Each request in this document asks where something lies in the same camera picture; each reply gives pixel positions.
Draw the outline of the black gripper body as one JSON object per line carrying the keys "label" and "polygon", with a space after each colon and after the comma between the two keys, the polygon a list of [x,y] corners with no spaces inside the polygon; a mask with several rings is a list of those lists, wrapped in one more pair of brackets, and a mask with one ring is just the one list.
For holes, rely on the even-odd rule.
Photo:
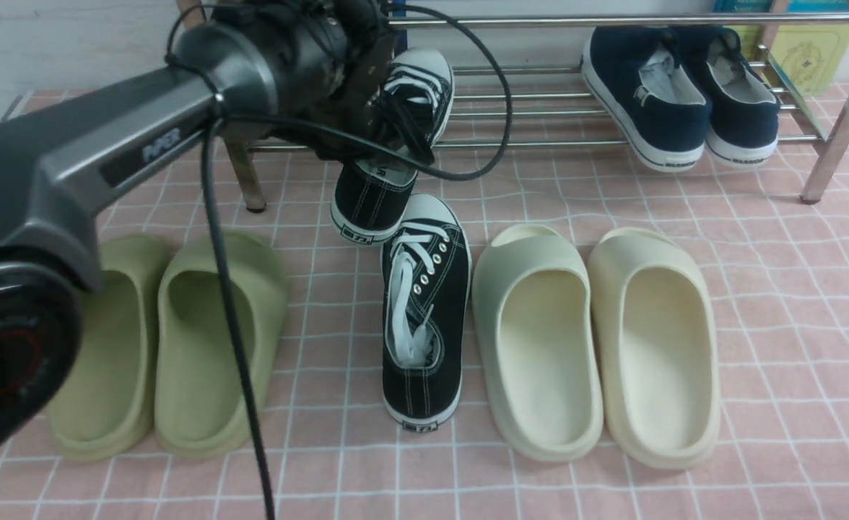
{"label": "black gripper body", "polygon": [[379,131],[374,101],[397,36],[379,1],[282,1],[296,24],[334,63],[328,96],[295,118],[372,141]]}

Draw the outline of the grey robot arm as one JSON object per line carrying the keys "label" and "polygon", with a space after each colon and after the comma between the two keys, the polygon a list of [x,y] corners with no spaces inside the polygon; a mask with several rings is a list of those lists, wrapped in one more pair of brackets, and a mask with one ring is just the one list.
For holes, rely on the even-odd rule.
{"label": "grey robot arm", "polygon": [[0,123],[0,446],[64,385],[82,293],[102,285],[97,216],[220,127],[258,139],[382,79],[378,1],[216,4],[176,22],[165,65]]}

